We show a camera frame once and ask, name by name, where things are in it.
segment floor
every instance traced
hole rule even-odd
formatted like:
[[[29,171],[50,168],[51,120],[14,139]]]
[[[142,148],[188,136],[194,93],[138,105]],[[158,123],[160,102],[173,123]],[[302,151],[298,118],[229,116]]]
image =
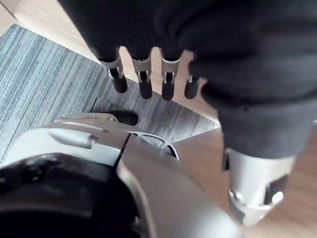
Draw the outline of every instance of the floor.
[[[0,162],[30,128],[110,110],[136,112],[139,128],[171,142],[219,127],[159,94],[143,99],[130,80],[128,92],[118,94],[99,64],[24,28],[14,25],[0,38]]]

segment silver metal part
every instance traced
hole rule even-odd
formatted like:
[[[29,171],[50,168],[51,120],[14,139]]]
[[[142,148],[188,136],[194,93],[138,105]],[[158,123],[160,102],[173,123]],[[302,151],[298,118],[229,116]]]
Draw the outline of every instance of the silver metal part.
[[[175,82],[175,78],[177,76],[178,72],[178,66],[180,62],[180,58],[176,61],[168,61],[165,60],[162,57],[162,65],[161,65],[161,73],[162,73],[162,78],[163,78],[163,83],[166,83],[166,78],[167,78],[167,73],[172,73],[172,81],[171,83]]]
[[[128,132],[111,127],[55,122],[20,136],[2,165],[42,154],[63,153],[113,166],[128,136]]]
[[[194,76],[192,76],[191,74],[189,74],[189,75],[187,76],[187,81],[188,81],[189,83],[193,82],[193,77],[194,77]],[[196,83],[199,84],[201,80],[202,80],[202,79],[199,78]]]
[[[119,78],[123,78],[124,77],[124,73],[123,73],[123,65],[122,65],[122,61],[121,61],[121,56],[119,54],[119,50],[117,50],[116,52],[116,59],[113,62],[104,62],[104,61],[100,61],[100,63],[102,64],[102,66],[104,67],[104,69],[107,71],[107,73],[109,74],[110,78],[114,79],[114,76],[111,73],[111,69],[116,69],[119,75]]]
[[[165,148],[172,146],[169,142],[110,120],[110,114],[70,117],[19,137],[3,166],[52,153],[110,166],[117,162],[117,174],[138,207],[140,220],[135,226],[141,228],[142,237],[243,237],[229,216],[183,170],[176,151],[176,156],[166,153]]]
[[[152,73],[151,55],[146,60],[132,59],[132,63],[139,82],[142,83],[142,78],[140,75],[140,72],[142,71],[147,73],[147,82],[150,82]]]
[[[233,221],[190,179],[179,161],[131,135],[117,174],[130,189],[148,238],[241,238]]]
[[[227,149],[229,199],[237,220],[252,226],[284,199],[296,157],[266,159]]]

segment wooden floor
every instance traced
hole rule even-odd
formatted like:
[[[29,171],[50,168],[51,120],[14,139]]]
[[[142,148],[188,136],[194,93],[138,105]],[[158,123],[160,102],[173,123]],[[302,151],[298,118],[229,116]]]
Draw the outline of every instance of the wooden floor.
[[[80,112],[130,110],[138,127],[172,142],[219,125],[159,94],[144,100],[129,81],[125,94],[112,87],[101,65],[19,26],[0,39],[0,161],[30,128]]]
[[[225,212],[228,202],[228,173],[221,171],[221,128],[191,137],[176,145],[180,161]],[[306,151],[290,176],[285,201],[254,227],[240,225],[246,238],[317,237],[317,127]]]

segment robotic hand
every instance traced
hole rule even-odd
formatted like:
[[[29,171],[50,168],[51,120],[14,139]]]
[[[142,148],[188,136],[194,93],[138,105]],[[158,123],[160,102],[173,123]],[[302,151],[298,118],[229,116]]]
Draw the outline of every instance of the robotic hand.
[[[166,100],[182,51],[192,51],[185,96],[207,80],[202,96],[218,111],[237,219],[256,224],[283,200],[317,117],[317,1],[59,2],[117,90],[125,81],[118,47],[128,49],[144,98],[152,95],[151,49],[161,49]]]

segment striped carpet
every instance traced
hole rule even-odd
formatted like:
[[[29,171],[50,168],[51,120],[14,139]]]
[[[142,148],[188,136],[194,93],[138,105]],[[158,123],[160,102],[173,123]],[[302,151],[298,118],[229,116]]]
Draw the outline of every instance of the striped carpet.
[[[80,112],[134,111],[138,127],[172,142],[218,127],[159,94],[144,100],[130,80],[128,86],[116,93],[99,64],[12,26],[0,38],[0,161],[23,132]]]

